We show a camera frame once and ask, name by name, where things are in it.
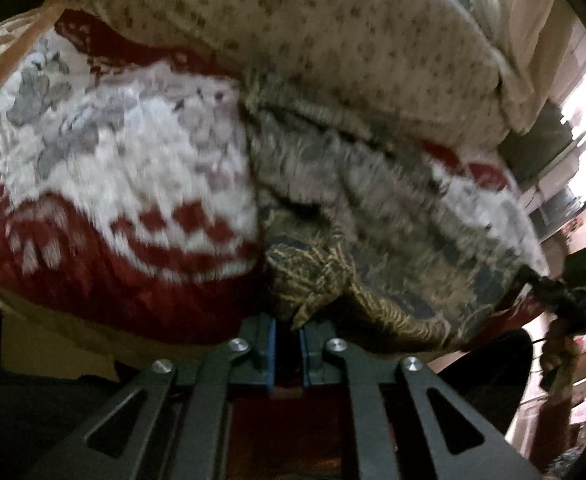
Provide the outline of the grey patterned small garment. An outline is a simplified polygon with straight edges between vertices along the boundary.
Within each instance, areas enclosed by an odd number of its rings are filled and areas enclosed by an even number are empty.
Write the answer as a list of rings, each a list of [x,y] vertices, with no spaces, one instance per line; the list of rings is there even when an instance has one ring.
[[[249,70],[242,112],[274,302],[375,353],[469,344],[523,288],[523,260],[442,201],[424,152],[276,74]]]

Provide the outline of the red white patterned blanket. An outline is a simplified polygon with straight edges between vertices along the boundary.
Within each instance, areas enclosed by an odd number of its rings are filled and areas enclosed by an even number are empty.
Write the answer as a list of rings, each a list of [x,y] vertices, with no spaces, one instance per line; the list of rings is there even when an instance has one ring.
[[[243,80],[84,12],[0,23],[0,302],[164,344],[212,344],[252,309],[284,318],[265,267]],[[498,164],[412,141],[452,212],[522,270],[548,274]]]

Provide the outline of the beige spotted bed sheet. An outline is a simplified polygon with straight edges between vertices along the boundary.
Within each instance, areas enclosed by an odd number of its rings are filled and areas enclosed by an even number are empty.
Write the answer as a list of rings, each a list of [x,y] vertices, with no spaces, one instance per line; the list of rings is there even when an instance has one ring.
[[[415,136],[494,148],[508,133],[491,47],[457,0],[56,0],[126,38],[194,42]]]

